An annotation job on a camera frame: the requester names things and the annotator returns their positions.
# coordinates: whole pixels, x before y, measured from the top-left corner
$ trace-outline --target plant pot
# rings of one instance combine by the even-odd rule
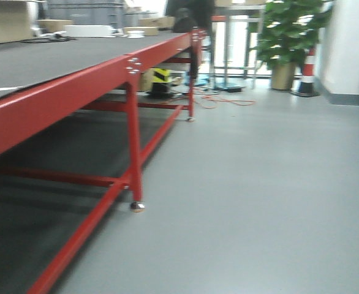
[[[272,69],[271,88],[283,91],[290,90],[294,82],[296,68],[297,64],[295,62],[275,66]]]

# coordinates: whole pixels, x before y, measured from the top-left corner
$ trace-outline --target gray storage bin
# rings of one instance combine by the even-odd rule
[[[51,19],[73,20],[76,25],[111,25],[124,27],[124,4],[121,0],[54,0],[48,5]]]

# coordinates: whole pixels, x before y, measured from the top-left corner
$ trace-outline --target white wall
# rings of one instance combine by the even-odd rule
[[[359,94],[359,0],[336,0],[317,50],[316,75],[333,94]]]

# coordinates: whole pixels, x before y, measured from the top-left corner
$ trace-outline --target potted plant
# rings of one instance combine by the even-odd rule
[[[271,87],[289,90],[295,69],[303,67],[308,49],[319,41],[319,29],[327,25],[332,7],[325,0],[270,0],[266,4],[258,60],[272,70]]]

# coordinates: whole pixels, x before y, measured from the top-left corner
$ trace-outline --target cardboard box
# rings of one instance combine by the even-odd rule
[[[159,33],[157,26],[128,26],[124,28],[124,34],[129,31],[143,31],[144,36],[156,36]]]
[[[264,5],[266,0],[215,0],[216,7],[228,7],[231,5]]]
[[[143,72],[140,77],[140,81],[138,82],[138,90],[140,92],[146,92],[151,90],[153,87],[153,78],[154,78],[154,70],[148,69]]]
[[[264,5],[266,0],[245,0],[245,5]]]
[[[38,20],[38,25],[48,32],[65,31],[64,26],[72,25],[73,23],[73,20]]]
[[[172,28],[174,17],[151,17],[138,20],[140,26],[157,26],[159,29]]]
[[[232,0],[215,0],[216,7],[227,7],[233,4]]]
[[[0,1],[0,43],[32,38],[27,3]]]

